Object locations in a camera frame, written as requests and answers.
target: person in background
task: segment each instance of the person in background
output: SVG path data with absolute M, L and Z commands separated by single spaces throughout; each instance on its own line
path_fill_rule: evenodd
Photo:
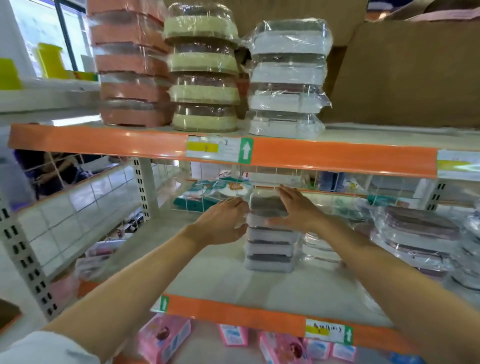
M 88 178 L 88 174 L 78 167 L 72 153 L 16 149 L 14 154 L 25 175 L 34 181 L 37 200 L 40 195 L 50 196 L 61 191 L 63 184 L 60 178 L 65 184 L 75 184 Z
M 299 191 L 280 186 L 278 193 L 288 216 L 270 218 L 268 224 L 314 232 L 326 240 L 428 364 L 480 363 L 478 311 L 341 219 L 324 214 Z M 201 250 L 235 242 L 245 234 L 247 224 L 242 222 L 248 212 L 241 197 L 209 208 L 194 224 L 112 276 L 40 331 L 0 353 L 0 363 L 105 363 Z

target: white sleeve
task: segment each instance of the white sleeve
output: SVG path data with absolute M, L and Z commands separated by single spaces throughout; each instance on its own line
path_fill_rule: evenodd
M 36 331 L 0 352 L 0 363 L 100 364 L 100 360 L 65 336 Z

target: hand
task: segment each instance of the hand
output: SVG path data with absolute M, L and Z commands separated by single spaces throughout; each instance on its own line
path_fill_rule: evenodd
M 35 180 L 35 183 L 36 184 L 44 184 L 45 182 L 50 181 L 55 176 L 56 176 L 55 171 L 44 173 Z
M 268 225 L 282 225 L 294 231 L 307 233 L 318 227 L 318 221 L 325 217 L 308 198 L 299 191 L 280 185 L 278 194 L 287 209 L 286 218 L 269 218 Z
M 235 242 L 247 232 L 245 223 L 235 227 L 245 221 L 244 216 L 249 210 L 247 202 L 241 197 L 222 201 L 206 210 L 184 233 L 202 248 Z

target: price label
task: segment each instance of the price label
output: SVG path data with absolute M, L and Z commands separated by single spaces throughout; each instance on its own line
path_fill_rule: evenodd
M 480 181 L 480 152 L 439 150 L 437 175 L 451 180 Z
M 191 135 L 187 141 L 186 156 L 190 158 L 250 164 L 252 153 L 252 138 Z
M 352 345 L 353 328 L 345 325 L 332 324 L 330 322 L 307 319 L 305 322 L 305 337 Z
M 160 298 L 152 306 L 150 311 L 164 314 L 167 311 L 169 301 L 170 301 L 170 298 L 162 294 Z

